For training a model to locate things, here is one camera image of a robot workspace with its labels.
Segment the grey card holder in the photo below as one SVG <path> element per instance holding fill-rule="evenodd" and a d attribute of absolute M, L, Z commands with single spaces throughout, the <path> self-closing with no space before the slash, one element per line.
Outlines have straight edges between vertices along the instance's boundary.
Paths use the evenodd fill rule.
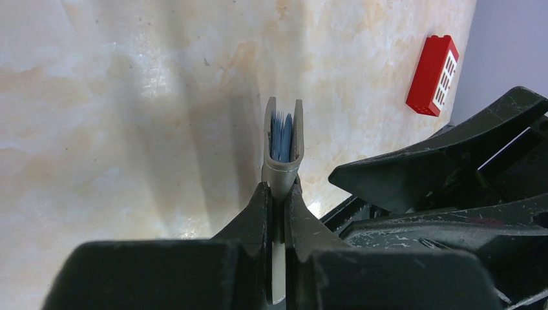
<path fill-rule="evenodd" d="M 278 305 L 286 297 L 286 262 L 284 237 L 284 200 L 286 199 L 300 164 L 298 147 L 292 147 L 293 118 L 277 110 L 277 100 L 271 96 L 264 118 L 264 159 L 261 180 L 269 186 L 271 208 L 271 271 L 270 304 Z"/>

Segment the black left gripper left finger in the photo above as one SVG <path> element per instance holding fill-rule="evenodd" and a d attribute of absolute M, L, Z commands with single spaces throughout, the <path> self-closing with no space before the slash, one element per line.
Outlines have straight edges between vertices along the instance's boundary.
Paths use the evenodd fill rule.
<path fill-rule="evenodd" d="M 76 247 L 44 309 L 266 309 L 271 303 L 268 185 L 209 239 L 95 241 Z"/>

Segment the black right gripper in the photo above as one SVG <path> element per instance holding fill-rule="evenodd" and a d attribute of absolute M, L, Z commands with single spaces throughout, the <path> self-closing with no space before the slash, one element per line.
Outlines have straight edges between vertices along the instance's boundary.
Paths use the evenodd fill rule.
<path fill-rule="evenodd" d="M 547 308 L 547 151 L 497 151 L 547 112 L 514 87 L 450 130 L 336 167 L 353 196 L 322 217 L 351 246 L 462 250 L 481 260 L 504 309 Z"/>

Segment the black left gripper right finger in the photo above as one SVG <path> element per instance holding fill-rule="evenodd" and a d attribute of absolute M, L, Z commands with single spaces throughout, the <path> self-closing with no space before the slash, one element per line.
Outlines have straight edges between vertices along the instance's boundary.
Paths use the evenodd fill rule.
<path fill-rule="evenodd" d="M 284 203 L 288 309 L 500 309 L 469 253 L 352 247 L 307 208 L 300 185 Z"/>

